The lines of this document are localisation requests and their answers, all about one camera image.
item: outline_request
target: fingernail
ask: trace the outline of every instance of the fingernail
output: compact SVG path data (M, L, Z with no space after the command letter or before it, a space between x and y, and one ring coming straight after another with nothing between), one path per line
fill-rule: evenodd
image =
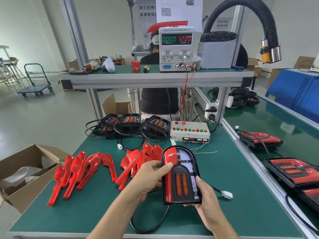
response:
M171 168L173 167L173 163L172 163L172 162L169 162L169 163L167 164L167 167L168 167L169 169L171 169Z

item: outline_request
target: hand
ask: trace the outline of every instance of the hand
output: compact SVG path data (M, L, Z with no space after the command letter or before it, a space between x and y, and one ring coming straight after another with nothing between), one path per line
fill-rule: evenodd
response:
M136 192L137 196L139 196L139 201L143 202L148 192L150 192L154 187L162 186L162 177L173 167L173 163L171 162L158 169L160 165L161 162L158 160L142 164L137 174L125 189Z
M213 188L198 176L196 177L196 184L202 193L202 203L192 205L197 209L197 212L206 228L213 232L214 228L225 219L225 216L219 206L218 199Z

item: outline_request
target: black corrugated hose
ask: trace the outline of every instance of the black corrugated hose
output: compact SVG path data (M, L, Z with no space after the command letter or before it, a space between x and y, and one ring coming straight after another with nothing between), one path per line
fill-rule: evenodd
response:
M269 48L276 48L279 46L277 30L274 17L261 0L225 0L223 1L209 16L206 26L204 28L204 33L208 33L211 31L214 22L218 18L218 16L228 8L233 6L242 5L250 8L260 19L261 24L263 25L265 39L268 40Z

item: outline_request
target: platform cart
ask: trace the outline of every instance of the platform cart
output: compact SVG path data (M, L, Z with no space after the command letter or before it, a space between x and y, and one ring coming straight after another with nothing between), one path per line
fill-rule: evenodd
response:
M29 65L38 65L41 67L42 71L27 71L26 67ZM41 64L38 64L38 63L25 64L24 70L26 72L27 77L29 78L31 82L31 85L18 91L17 94L22 94L23 97L26 97L27 93L34 93L36 96L39 96L39 95L43 96L44 89L47 88L49 91L53 90L53 88L51 87L51 83L48 80ZM32 81L32 79L42 79L42 78L46 79L46 83L34 83Z

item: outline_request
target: shiny floor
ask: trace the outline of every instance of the shiny floor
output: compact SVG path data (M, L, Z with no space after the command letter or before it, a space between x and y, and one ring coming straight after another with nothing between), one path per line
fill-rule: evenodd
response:
M268 79L256 79L255 91L265 95ZM54 92L26 98L0 86L0 160L31 144L58 147L70 154L86 138L84 125L93 120L93 109L86 92L64 92L58 77L51 76ZM126 91L112 89L98 92L100 102L114 93L116 101L129 101ZM4 203L0 207L0 239L18 219L19 213Z

